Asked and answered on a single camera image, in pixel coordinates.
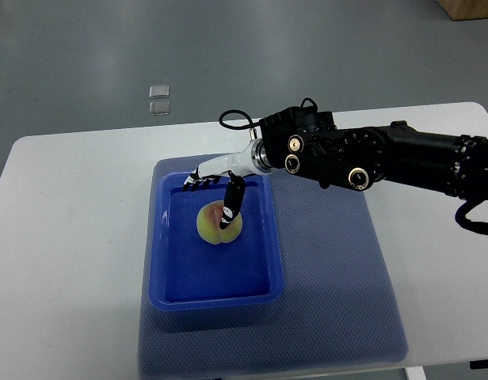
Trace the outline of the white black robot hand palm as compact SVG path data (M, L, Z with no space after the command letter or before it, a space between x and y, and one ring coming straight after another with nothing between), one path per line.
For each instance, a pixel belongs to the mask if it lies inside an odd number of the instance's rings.
M258 147L261 140L252 140L241 152L224 154L200 163L190 173L191 181L214 180L217 177L229 177L230 173L238 177L263 175L264 168L258 163Z

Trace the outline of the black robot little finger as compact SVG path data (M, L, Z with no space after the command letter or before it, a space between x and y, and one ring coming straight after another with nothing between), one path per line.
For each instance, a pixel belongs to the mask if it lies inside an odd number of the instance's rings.
M182 191L183 192L188 191L191 188L192 184L193 184L193 180L190 177L187 178L183 184Z

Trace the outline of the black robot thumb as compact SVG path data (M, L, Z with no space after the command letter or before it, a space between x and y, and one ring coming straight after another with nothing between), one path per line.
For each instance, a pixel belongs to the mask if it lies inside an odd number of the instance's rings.
M225 230L240 213L245 195L245 180L229 172L229 181L223 199L223 213L219 228Z

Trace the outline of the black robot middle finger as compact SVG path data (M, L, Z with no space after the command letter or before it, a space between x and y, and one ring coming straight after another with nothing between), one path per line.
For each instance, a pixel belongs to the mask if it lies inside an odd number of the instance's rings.
M212 182L212 181L211 181L210 179L207 179L207 180L205 180L205 181L203 182L203 184L201 185L201 187L202 187L202 188L207 188L207 187L210 185L210 183L211 183L211 182Z

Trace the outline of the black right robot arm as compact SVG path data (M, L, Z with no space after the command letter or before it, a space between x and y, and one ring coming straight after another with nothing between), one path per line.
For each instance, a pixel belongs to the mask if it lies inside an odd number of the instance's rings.
M260 131L240 153L200 163L183 189L196 191L229 181L220 229L237 217L245 177L283 169L293 176L362 192L381 180L441 192L464 201L456 223L488 236L488 135L439 135L416 131L405 121L388 126L339 129L331 112L306 98L246 128Z

